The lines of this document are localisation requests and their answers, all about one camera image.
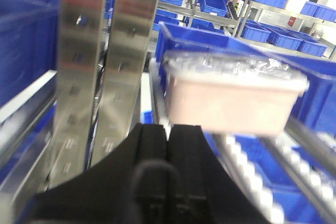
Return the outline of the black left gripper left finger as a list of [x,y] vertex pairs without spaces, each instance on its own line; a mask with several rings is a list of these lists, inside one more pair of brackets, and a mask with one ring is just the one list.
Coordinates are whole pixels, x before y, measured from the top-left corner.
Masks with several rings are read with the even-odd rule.
[[110,154],[82,174],[37,194],[19,223],[163,223],[166,135],[137,124]]

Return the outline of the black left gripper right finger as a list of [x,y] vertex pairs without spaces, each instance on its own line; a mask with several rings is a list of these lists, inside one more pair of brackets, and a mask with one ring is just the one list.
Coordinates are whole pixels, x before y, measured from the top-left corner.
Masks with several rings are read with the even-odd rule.
[[199,126],[174,125],[167,158],[182,181],[170,181],[170,223],[268,223],[226,173]]

